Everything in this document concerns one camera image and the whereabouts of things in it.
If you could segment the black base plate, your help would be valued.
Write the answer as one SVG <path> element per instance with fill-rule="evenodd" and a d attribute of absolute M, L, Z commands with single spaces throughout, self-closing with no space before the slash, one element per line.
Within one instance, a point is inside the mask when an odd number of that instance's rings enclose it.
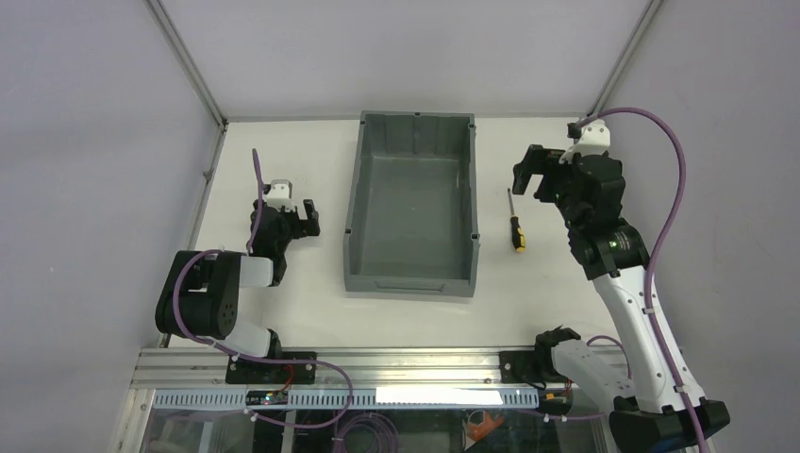
<path fill-rule="evenodd" d="M 498 354 L 503 383 L 524 383 L 539 388 L 566 384 L 568 378 L 558 373 L 548 353 L 527 350 L 503 350 Z"/>
<path fill-rule="evenodd" d="M 313 384 L 316 366 L 313 363 L 266 364 L 253 361 L 230 359 L 225 371 L 226 384 L 283 385 Z"/>

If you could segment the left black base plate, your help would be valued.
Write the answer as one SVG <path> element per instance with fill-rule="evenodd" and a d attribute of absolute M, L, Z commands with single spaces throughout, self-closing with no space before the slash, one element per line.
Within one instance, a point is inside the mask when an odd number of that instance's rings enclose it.
<path fill-rule="evenodd" d="M 226 384 L 283 385 L 313 384 L 316 366 L 313 363 L 266 364 L 253 361 L 230 359 L 225 371 Z"/>

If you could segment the orange object under table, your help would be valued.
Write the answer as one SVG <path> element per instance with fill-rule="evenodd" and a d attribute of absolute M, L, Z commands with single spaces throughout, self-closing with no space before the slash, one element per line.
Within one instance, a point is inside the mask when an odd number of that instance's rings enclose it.
<path fill-rule="evenodd" d="M 477 443 L 488 436 L 504 422 L 499 412 L 471 411 L 463 421 L 466 443 Z"/>

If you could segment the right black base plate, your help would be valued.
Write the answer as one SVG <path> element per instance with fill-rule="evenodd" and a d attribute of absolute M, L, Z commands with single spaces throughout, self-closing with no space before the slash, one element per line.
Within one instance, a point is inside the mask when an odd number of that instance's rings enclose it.
<path fill-rule="evenodd" d="M 539 388 L 566 384 L 568 378 L 558 373 L 548 353 L 527 350 L 503 350 L 498 354 L 503 383 L 524 383 Z"/>

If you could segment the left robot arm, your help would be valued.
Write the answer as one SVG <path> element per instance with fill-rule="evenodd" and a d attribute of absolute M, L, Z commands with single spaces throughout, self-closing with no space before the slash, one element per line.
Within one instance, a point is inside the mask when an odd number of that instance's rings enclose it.
<path fill-rule="evenodd" d="M 281 361 L 278 334 L 239 316 L 240 290 L 278 286 L 287 271 L 290 243 L 320 235 L 311 199 L 297 208 L 257 205 L 251 215 L 255 237 L 246 252 L 180 250 L 165 279 L 155 311 L 159 332 L 216 347 L 247 360 Z"/>

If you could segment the aluminium frame rail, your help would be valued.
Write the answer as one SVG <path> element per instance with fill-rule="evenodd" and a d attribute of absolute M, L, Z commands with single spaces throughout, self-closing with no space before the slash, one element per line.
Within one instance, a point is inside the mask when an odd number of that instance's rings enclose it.
<path fill-rule="evenodd" d="M 525 346 L 355 348 L 316 350 L 316 359 L 339 366 L 358 389 L 384 385 L 488 387 L 509 385 L 517 368 L 503 352 L 526 352 Z M 270 372 L 250 365 L 246 371 L 222 352 L 204 347 L 145 348 L 136 363 L 133 389 L 206 389 L 245 387 L 277 389 L 287 371 Z"/>

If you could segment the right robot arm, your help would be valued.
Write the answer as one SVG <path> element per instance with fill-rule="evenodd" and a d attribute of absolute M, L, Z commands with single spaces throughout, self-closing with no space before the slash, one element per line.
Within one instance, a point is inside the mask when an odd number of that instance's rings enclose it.
<path fill-rule="evenodd" d="M 512 193 L 533 176 L 535 199 L 558 208 L 571 253 L 605 303 L 627 359 L 629 377 L 597 357 L 569 328 L 538 335 L 534 373 L 577 384 L 606 416 L 621 452 L 702 448 L 730 423 L 724 402 L 706 397 L 682 358 L 647 274 L 650 256 L 621 215 L 623 164 L 607 153 L 569 157 L 528 147 L 512 168 Z"/>

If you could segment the grey plastic bin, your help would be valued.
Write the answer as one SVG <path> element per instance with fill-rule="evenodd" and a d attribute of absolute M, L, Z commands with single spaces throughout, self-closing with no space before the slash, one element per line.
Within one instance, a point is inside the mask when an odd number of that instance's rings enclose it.
<path fill-rule="evenodd" d="M 346 291 L 474 295 L 475 139 L 472 113 L 361 113 L 342 244 Z"/>

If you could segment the black yellow handled screwdriver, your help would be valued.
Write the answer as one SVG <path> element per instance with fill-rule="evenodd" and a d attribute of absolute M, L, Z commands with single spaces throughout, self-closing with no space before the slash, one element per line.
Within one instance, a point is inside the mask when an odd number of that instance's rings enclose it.
<path fill-rule="evenodd" d="M 510 210 L 510 238 L 512 247 L 515 252 L 522 253 L 525 251 L 526 243 L 525 243 L 525 234 L 521 228 L 520 220 L 518 215 L 516 214 L 513 202 L 513 195 L 511 188 L 507 188 L 507 195 L 508 195 L 508 203 L 509 203 L 509 210 Z"/>

